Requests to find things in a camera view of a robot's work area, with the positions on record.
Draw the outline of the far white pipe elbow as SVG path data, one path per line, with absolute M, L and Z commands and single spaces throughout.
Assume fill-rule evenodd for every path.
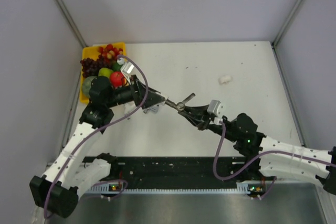
M 218 83 L 219 85 L 223 86 L 223 85 L 226 85 L 232 82 L 232 80 L 233 80 L 233 77 L 231 75 L 223 75 L 218 78 Z

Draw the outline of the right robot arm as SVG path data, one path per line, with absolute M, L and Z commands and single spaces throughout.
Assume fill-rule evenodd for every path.
M 275 140 L 258 132 L 257 124 L 245 113 L 229 121 L 224 115 L 224 106 L 217 100 L 205 106 L 178 103 L 177 111 L 198 130 L 210 130 L 220 135 L 213 161 L 213 173 L 217 179 L 231 180 L 245 171 L 252 180 L 260 176 L 294 179 L 335 194 L 335 149 L 317 150 Z M 233 174 L 221 176 L 217 162 L 225 140 L 234 144 L 234 149 L 246 158 L 246 162 Z

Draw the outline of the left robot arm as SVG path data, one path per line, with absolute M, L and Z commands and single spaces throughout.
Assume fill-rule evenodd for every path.
M 29 187 L 36 206 L 44 213 L 69 217 L 79 199 L 98 181 L 114 180 L 119 168 L 115 157 L 100 154 L 92 166 L 78 172 L 88 151 L 113 122 L 112 107 L 134 102 L 137 109 L 164 104 L 167 97 L 143 84 L 135 75 L 131 84 L 115 89 L 107 77 L 95 77 L 89 89 L 89 103 L 75 131 L 54 163 L 41 175 L 34 176 Z

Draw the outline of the dark bronze water faucet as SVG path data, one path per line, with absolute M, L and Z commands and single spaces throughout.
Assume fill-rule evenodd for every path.
M 183 111 L 186 107 L 186 104 L 193 99 L 196 96 L 195 93 L 191 93 L 189 96 L 187 96 L 184 100 L 178 102 L 178 103 L 174 103 L 173 101 L 167 99 L 165 101 L 165 105 L 175 109 L 176 111 L 180 112 Z

